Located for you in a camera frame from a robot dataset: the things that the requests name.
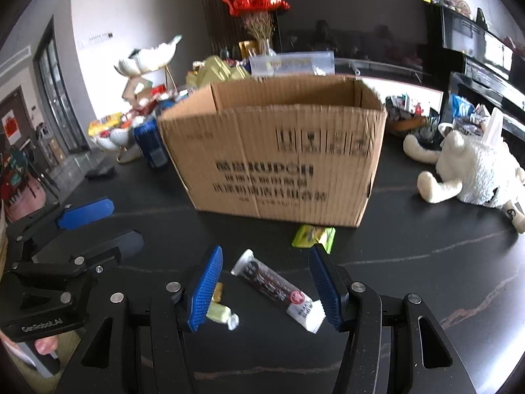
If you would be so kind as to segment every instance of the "clear plastic box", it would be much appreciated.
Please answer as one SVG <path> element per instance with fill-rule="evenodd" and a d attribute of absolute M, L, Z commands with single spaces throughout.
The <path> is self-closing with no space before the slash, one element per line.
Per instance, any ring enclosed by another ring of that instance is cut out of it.
<path fill-rule="evenodd" d="M 297 52 L 275 56 L 250 56 L 253 77 L 297 74 L 327 76 L 335 73 L 333 52 Z"/>

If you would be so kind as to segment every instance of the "red balloon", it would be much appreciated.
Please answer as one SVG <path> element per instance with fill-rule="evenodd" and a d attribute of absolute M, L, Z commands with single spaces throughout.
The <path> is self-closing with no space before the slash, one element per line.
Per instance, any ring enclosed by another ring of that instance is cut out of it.
<path fill-rule="evenodd" d="M 248 12 L 271 11 L 290 6 L 283 0 L 223 0 L 229 7 L 232 16 L 240 16 Z"/>

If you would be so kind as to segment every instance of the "stuffed bunny toy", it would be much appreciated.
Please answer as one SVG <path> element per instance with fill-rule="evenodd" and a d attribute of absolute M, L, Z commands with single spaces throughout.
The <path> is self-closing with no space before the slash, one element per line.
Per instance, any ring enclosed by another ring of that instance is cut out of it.
<path fill-rule="evenodd" d="M 525 171 L 503 142 L 501 127 L 499 135 L 492 137 L 495 140 L 488 142 L 485 136 L 466 136 L 452 130 L 443 140 L 441 151 L 430 151 L 422 148 L 416 137 L 408 135 L 403 150 L 413 160 L 435 164 L 442 179 L 438 182 L 426 171 L 419 174 L 417 189 L 424 200 L 440 203 L 457 197 L 465 203 L 501 208 L 516 230 L 523 234 L 525 216 L 515 203 L 524 197 Z"/>

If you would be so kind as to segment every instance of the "snack bar wrapper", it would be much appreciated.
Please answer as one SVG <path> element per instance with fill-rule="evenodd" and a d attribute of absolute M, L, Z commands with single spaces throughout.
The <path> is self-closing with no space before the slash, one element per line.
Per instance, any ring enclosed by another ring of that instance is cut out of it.
<path fill-rule="evenodd" d="M 335 228 L 325 228 L 321 226 L 301 225 L 293 238 L 292 247 L 309 249 L 316 243 L 321 243 L 330 255 L 332 250 L 333 239 L 335 237 Z"/>
<path fill-rule="evenodd" d="M 321 301 L 312 301 L 304 292 L 256 259 L 251 250 L 242 254 L 232 274 L 248 281 L 309 332 L 317 333 L 321 327 L 325 319 Z"/>

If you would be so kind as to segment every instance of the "dark table surface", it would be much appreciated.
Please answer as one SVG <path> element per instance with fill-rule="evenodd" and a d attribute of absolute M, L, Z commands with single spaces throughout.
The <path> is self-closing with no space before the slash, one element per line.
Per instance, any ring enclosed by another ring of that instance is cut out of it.
<path fill-rule="evenodd" d="M 337 228 L 331 257 L 354 280 L 380 294 L 419 293 L 441 322 L 478 394 L 494 394 L 525 350 L 525 239 L 498 210 L 452 199 L 430 205 L 418 195 L 417 175 L 401 142 L 386 138 L 372 196 L 358 229 Z M 308 333 L 248 284 L 229 274 L 241 253 L 255 256 L 318 299 L 306 252 L 290 243 L 299 224 L 201 213 L 174 169 L 153 172 L 143 160 L 117 167 L 106 181 L 84 181 L 72 205 L 108 196 L 112 217 L 68 232 L 42 253 L 69 256 L 124 229 L 142 233 L 143 251 L 99 279 L 98 292 L 130 296 L 165 286 L 197 263 L 206 247 L 224 251 L 222 303 L 240 317 L 234 331 L 207 320 L 186 337 L 197 387 L 206 393 L 329 393 L 346 335 L 326 321 Z M 143 361 L 148 368 L 148 354 Z M 377 393 L 388 378 L 389 331 L 383 330 Z"/>

